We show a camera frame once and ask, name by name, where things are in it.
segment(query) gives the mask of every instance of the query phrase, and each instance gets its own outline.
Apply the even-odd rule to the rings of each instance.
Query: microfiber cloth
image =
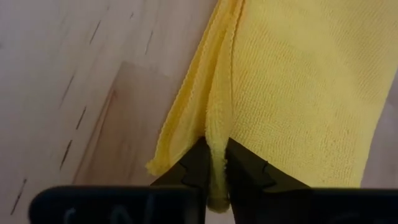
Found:
[[[228,138],[312,187],[359,187],[397,61],[397,0],[219,0],[147,167],[205,136],[219,212]]]

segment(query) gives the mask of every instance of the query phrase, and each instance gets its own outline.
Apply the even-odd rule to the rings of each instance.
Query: blurry black object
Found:
[[[398,190],[312,189],[230,139],[229,197],[237,224],[398,223]],[[201,138],[148,187],[56,187],[36,196],[31,224],[205,223],[210,149]]]

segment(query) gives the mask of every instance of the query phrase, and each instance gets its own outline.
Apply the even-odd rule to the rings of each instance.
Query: yellow microfiber cloth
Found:
[[[397,61],[397,0],[219,0],[148,168],[205,136],[223,211],[233,138],[310,186],[358,187]]]

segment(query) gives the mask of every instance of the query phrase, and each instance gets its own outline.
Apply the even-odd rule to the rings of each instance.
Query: yellow towel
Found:
[[[219,0],[149,170],[163,174],[205,135],[218,211],[229,137],[308,185],[359,186],[397,23],[397,0]]]

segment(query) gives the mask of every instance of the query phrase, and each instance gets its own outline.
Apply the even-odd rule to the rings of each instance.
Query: wooden floor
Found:
[[[76,184],[147,185],[145,163],[154,155],[173,102],[216,0],[146,1],[134,17],[125,62],[109,91],[76,173]],[[364,187],[398,187],[398,81],[377,127]],[[233,223],[229,211],[208,223]]]

